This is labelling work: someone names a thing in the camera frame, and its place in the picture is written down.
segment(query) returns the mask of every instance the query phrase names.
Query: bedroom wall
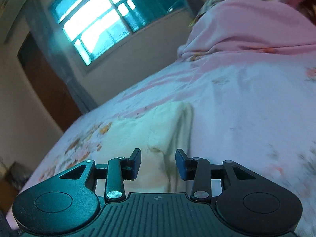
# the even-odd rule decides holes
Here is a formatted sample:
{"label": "bedroom wall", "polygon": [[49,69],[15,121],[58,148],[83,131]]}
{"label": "bedroom wall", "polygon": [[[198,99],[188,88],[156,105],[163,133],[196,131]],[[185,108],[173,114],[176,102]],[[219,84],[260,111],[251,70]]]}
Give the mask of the bedroom wall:
{"label": "bedroom wall", "polygon": [[[52,0],[41,2],[52,26],[56,27],[47,10]],[[160,19],[103,58],[88,74],[82,73],[78,68],[78,61],[73,58],[71,52],[67,52],[67,46],[64,49],[76,78],[101,105],[133,84],[173,63],[177,58],[177,48],[184,44],[189,36],[191,29],[188,25],[191,20],[187,11],[178,11]],[[61,37],[62,45],[67,42],[65,37]]]}
{"label": "bedroom wall", "polygon": [[35,169],[62,131],[33,91],[17,53],[28,28],[18,19],[5,45],[0,45],[0,156],[9,167],[18,161]]}

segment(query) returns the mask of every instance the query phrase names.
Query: ribbed black surface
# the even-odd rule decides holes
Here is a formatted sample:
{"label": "ribbed black surface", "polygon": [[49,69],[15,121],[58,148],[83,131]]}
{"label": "ribbed black surface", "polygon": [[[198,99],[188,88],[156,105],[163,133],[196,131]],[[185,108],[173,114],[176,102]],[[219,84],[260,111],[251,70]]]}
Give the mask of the ribbed black surface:
{"label": "ribbed black surface", "polygon": [[106,205],[90,225],[67,236],[245,237],[223,225],[209,205],[191,202],[184,193],[132,193],[124,202]]}

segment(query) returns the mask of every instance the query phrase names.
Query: circular pad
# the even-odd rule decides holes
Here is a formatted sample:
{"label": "circular pad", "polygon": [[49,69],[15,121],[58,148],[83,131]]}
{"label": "circular pad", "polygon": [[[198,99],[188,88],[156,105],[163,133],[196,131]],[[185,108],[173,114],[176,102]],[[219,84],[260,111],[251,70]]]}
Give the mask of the circular pad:
{"label": "circular pad", "polygon": [[300,200],[272,182],[239,181],[218,196],[216,209],[230,226],[246,235],[279,236],[292,231],[302,215]]}
{"label": "circular pad", "polygon": [[63,192],[48,192],[35,200],[35,206],[46,213],[57,213],[66,210],[72,204],[72,198]]}
{"label": "circular pad", "polygon": [[252,212],[267,214],[276,211],[280,202],[271,194],[255,192],[244,197],[244,206]]}

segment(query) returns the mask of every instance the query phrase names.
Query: white towel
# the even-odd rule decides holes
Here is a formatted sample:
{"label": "white towel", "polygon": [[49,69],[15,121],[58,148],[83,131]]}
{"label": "white towel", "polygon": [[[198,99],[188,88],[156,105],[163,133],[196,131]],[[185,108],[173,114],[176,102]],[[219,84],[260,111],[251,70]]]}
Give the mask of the white towel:
{"label": "white towel", "polygon": [[[188,152],[193,109],[189,103],[170,102],[153,108],[140,118],[113,122],[98,154],[99,164],[117,157],[128,158],[135,148],[142,151],[137,179],[125,180],[125,192],[183,192],[175,164],[175,151]],[[105,180],[98,180],[95,193],[104,196]]]}

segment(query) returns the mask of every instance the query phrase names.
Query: pink blanket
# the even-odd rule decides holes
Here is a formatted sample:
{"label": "pink blanket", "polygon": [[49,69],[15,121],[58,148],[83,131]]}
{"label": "pink blanket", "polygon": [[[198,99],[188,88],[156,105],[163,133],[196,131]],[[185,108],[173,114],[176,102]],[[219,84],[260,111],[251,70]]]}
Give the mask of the pink blanket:
{"label": "pink blanket", "polygon": [[315,26],[277,1],[226,0],[198,21],[178,56],[78,119],[24,189],[96,158],[117,117],[185,101],[194,107],[190,156],[234,160],[291,190],[303,204],[296,233],[316,236]]}

